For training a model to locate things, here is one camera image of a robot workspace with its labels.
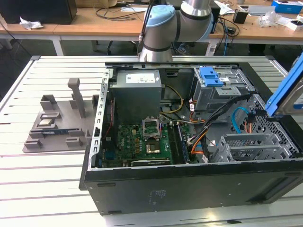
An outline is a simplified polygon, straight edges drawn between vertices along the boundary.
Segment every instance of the desk leg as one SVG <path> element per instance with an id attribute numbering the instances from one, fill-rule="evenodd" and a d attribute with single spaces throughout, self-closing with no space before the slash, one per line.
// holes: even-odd
<path id="1" fill-rule="evenodd" d="M 0 39 L 2 45 L 6 47 L 6 49 L 11 50 L 13 47 L 10 44 L 10 39 Z"/>
<path id="2" fill-rule="evenodd" d="M 216 50 L 217 44 L 218 44 L 217 40 L 210 40 L 205 56 L 213 56 L 214 52 Z"/>
<path id="3" fill-rule="evenodd" d="M 98 50 L 98 49 L 97 49 L 97 41 L 92 40 L 92 41 L 91 41 L 91 45 L 92 45 L 92 47 L 93 47 L 93 51 L 97 51 L 97 50 Z"/>
<path id="4" fill-rule="evenodd" d="M 56 53 L 58 56 L 64 56 L 64 50 L 62 49 L 62 46 L 61 46 L 61 40 L 59 38 L 54 38 L 52 39 L 53 41 L 53 45 L 55 47 L 55 50 L 56 50 Z"/>

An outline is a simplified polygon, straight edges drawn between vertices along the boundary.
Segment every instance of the motherboard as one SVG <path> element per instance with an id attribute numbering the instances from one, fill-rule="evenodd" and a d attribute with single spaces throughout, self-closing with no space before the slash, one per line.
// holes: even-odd
<path id="1" fill-rule="evenodd" d="M 190 136 L 188 125 L 159 124 L 158 119 L 156 121 L 157 124 L 150 121 L 137 125 L 119 125 L 116 147 L 104 151 L 102 166 L 131 167 L 186 163 L 188 154 L 185 141 Z"/>

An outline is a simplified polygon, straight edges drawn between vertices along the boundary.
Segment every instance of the green motherboard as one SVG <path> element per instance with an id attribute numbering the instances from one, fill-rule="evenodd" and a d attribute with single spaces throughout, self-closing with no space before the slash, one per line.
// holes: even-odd
<path id="1" fill-rule="evenodd" d="M 150 124 L 145 125 L 145 133 L 156 133 L 158 130 Z M 115 151 L 105 151 L 105 167 L 127 167 L 136 160 L 165 160 L 172 165 L 173 157 L 170 147 L 168 124 L 160 124 L 159 138 L 144 138 L 143 125 L 119 125 Z M 189 137 L 188 125 L 180 126 L 184 140 Z"/>

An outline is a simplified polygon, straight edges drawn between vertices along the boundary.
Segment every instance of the blue cable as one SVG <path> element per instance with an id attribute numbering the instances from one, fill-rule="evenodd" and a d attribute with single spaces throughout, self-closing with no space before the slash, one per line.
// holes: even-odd
<path id="1" fill-rule="evenodd" d="M 240 131 L 239 127 L 237 126 L 237 123 L 236 123 L 236 120 L 235 120 L 235 115 L 236 115 L 236 112 L 237 112 L 238 110 L 240 110 L 240 109 L 241 109 L 241 110 L 244 110 L 247 114 L 250 113 L 248 109 L 246 109 L 245 107 L 242 107 L 242 106 L 237 107 L 237 108 L 233 111 L 233 113 L 232 113 L 232 125 L 233 125 L 233 127 L 235 128 L 235 130 L 236 130 L 237 133 L 241 133 L 241 131 Z"/>
<path id="2" fill-rule="evenodd" d="M 224 49 L 224 54 L 223 54 L 223 56 L 225 56 L 226 48 L 227 48 L 228 30 L 227 30 L 227 27 L 226 27 L 226 26 L 225 26 L 225 31 L 226 31 L 226 39 L 225 39 L 225 49 Z"/>

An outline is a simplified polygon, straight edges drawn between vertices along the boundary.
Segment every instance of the slotted table surface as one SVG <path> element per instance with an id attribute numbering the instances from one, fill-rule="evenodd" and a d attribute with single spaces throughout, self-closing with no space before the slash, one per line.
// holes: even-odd
<path id="1" fill-rule="evenodd" d="M 266 57 L 176 57 L 175 61 L 249 62 L 274 92 L 283 69 Z M 0 104 L 0 226 L 53 227 L 159 226 L 242 221 L 241 226 L 288 226 L 303 223 L 303 186 L 273 204 L 168 211 L 102 217 L 87 191 L 78 189 L 83 151 L 24 154 L 23 143 L 40 110 L 42 95 L 71 99 L 69 78 L 80 78 L 84 99 L 99 94 L 106 61 L 137 61 L 136 57 L 41 57 L 30 61 Z M 302 127 L 302 117 L 296 117 Z"/>

